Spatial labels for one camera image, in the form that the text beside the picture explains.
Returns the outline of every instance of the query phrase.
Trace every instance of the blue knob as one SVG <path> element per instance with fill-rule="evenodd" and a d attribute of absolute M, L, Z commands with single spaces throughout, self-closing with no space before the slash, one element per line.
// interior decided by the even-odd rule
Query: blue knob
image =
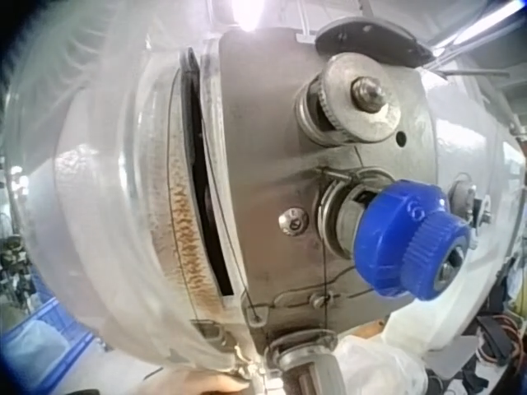
<path fill-rule="evenodd" d="M 450 213 L 435 185 L 400 180 L 381 191 L 357 227 L 359 274 L 383 296 L 436 298 L 451 283 L 469 247 L 470 227 Z"/>

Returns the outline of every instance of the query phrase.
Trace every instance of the hand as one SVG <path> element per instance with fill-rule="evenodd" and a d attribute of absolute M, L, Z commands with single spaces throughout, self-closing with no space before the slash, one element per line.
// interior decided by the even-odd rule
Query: hand
<path fill-rule="evenodd" d="M 203 393 L 238 393 L 248 383 L 225 374 L 191 367 L 164 369 L 143 381 L 135 395 L 201 395 Z"/>

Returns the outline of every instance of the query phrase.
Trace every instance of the knurled metal wheel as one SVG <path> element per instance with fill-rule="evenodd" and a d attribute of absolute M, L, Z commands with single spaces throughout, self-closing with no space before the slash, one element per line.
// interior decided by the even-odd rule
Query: knurled metal wheel
<path fill-rule="evenodd" d="M 373 108 L 357 100 L 357 91 L 361 90 L 353 86 L 361 79 L 378 84 L 382 91 L 382 102 L 377 101 Z M 331 124 L 355 142 L 385 140 L 395 132 L 401 118 L 399 99 L 384 68 L 359 53 L 340 53 L 328 61 L 319 75 L 319 101 Z"/>

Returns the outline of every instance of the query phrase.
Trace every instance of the screw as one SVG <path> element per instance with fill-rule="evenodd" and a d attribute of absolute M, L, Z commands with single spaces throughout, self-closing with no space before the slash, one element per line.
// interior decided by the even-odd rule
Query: screw
<path fill-rule="evenodd" d="M 305 210 L 293 207 L 285 210 L 278 217 L 278 224 L 282 232 L 288 236 L 298 236 L 305 232 L 309 218 Z"/>
<path fill-rule="evenodd" d="M 373 77 L 358 77 L 352 83 L 352 98 L 359 109 L 371 114 L 378 113 L 386 105 L 380 81 Z"/>
<path fill-rule="evenodd" d="M 321 292 L 315 292 L 310 297 L 311 306 L 313 306 L 313 309 L 322 309 L 326 305 L 331 305 L 334 300 L 334 295 L 332 291 L 329 291 L 327 294 L 323 294 Z"/>

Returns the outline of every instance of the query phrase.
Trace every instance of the ceiling light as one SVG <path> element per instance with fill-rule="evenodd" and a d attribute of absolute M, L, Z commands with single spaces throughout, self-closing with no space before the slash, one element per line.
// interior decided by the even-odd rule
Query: ceiling light
<path fill-rule="evenodd" d="M 512 0 L 506 5 L 498 8 L 494 12 L 484 16 L 479 21 L 475 22 L 469 28 L 463 31 L 459 36 L 454 39 L 454 44 L 461 44 L 465 41 L 471 40 L 476 35 L 483 33 L 485 30 L 490 29 L 494 25 L 500 23 L 507 17 L 511 16 L 515 12 L 519 11 L 523 6 L 525 0 Z"/>
<path fill-rule="evenodd" d="M 256 29 L 263 11 L 264 0 L 232 0 L 234 20 L 245 31 Z"/>

